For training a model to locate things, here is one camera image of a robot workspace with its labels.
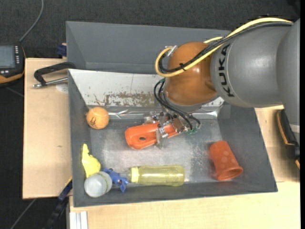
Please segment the orange tennis ball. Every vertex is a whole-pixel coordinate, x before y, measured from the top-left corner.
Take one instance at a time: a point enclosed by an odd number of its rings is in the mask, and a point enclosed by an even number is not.
[[[87,123],[93,129],[103,129],[109,123],[108,111],[102,107],[94,107],[87,113]]]

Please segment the yellow cable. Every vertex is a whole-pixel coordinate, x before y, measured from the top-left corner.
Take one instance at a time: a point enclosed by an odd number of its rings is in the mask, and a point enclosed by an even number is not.
[[[209,42],[212,42],[212,41],[215,41],[215,40],[219,40],[219,39],[221,39],[221,38],[222,38],[221,36],[219,36],[219,37],[214,37],[214,38],[212,38],[212,39],[209,39],[209,40],[204,41],[204,43],[209,43]]]
[[[242,25],[241,27],[237,28],[236,30],[234,30],[233,32],[231,32],[229,35],[226,36],[226,38],[229,38],[243,30],[245,30],[246,28],[250,27],[250,26],[253,26],[255,24],[259,24],[259,23],[263,23],[263,22],[289,22],[289,23],[292,23],[291,21],[288,21],[288,20],[284,20],[284,19],[278,19],[278,18],[261,18],[261,19],[257,19],[257,20],[254,20],[254,21],[250,21],[244,25]],[[215,37],[215,38],[212,38],[210,40],[206,40],[205,43],[208,43],[208,42],[211,42],[211,41],[215,41],[217,39],[219,39],[220,37]],[[161,59],[162,55],[164,53],[166,53],[167,51],[169,51],[172,47],[168,47],[168,48],[165,48],[157,57],[156,59],[156,62],[155,62],[155,70],[157,72],[158,75],[162,76],[162,77],[172,77],[172,76],[175,76],[175,75],[178,75],[178,74],[181,74],[183,73],[184,71],[187,71],[189,70],[190,68],[192,68],[193,66],[195,66],[196,64],[198,64],[200,61],[202,61],[203,59],[205,59],[206,57],[210,56],[213,52],[215,52],[218,48],[220,48],[222,46],[219,45],[217,46],[216,48],[212,49],[211,51],[209,51],[208,53],[206,53],[205,55],[201,56],[200,58],[198,58],[197,60],[195,60],[194,62],[192,62],[191,64],[185,66],[184,69],[180,69],[180,70],[177,70],[175,72],[171,72],[171,73],[162,73],[159,71],[159,60]]]

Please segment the table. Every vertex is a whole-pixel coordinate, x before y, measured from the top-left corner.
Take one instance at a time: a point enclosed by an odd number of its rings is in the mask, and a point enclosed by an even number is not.
[[[56,197],[71,177],[68,94],[64,86],[34,89],[36,69],[65,59],[26,59],[24,108],[23,198]],[[65,71],[46,80],[65,77]],[[300,173],[285,156],[275,122],[282,106],[256,109],[278,186],[276,193],[157,201],[124,205],[73,207],[88,212],[89,229],[286,229],[300,228]]]

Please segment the black floor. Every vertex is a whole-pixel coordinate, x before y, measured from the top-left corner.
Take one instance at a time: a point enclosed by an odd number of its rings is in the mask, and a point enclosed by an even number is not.
[[[296,20],[286,0],[44,0],[45,10],[22,45],[27,57],[55,58],[65,21],[96,21],[233,30],[260,16]],[[39,13],[40,0],[0,0],[0,43],[14,42]],[[0,229],[9,229],[32,200],[22,200],[23,80],[0,88]],[[42,228],[57,200],[37,199],[16,229]],[[65,228],[62,218],[57,228]]]

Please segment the clear bottle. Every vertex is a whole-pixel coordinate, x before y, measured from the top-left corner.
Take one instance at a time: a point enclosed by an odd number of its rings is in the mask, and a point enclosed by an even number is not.
[[[184,168],[180,165],[132,167],[120,173],[131,183],[142,185],[181,186],[184,183]]]

